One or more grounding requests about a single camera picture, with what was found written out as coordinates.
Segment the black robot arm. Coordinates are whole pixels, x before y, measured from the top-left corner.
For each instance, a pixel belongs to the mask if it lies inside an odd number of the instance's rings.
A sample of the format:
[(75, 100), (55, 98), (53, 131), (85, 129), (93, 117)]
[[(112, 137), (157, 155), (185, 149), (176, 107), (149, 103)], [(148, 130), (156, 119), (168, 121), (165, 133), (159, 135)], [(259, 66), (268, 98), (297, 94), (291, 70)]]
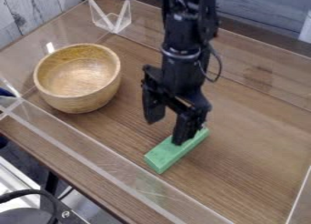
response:
[(211, 111), (201, 86), (209, 79), (209, 41), (217, 35), (216, 0), (160, 0), (164, 26), (161, 67), (144, 66), (141, 102), (151, 124), (171, 109), (177, 116), (172, 143), (181, 145), (203, 128)]

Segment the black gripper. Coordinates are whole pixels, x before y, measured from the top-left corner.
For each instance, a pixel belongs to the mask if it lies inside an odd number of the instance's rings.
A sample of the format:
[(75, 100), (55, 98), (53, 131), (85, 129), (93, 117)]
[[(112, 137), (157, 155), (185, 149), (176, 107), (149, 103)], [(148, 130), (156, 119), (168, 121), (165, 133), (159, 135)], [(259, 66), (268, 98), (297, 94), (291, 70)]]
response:
[(165, 116), (168, 107), (176, 114), (172, 143), (180, 146), (203, 128), (211, 103), (201, 93), (209, 51), (195, 57), (163, 55), (161, 67), (145, 65), (141, 69), (141, 105), (148, 124)]

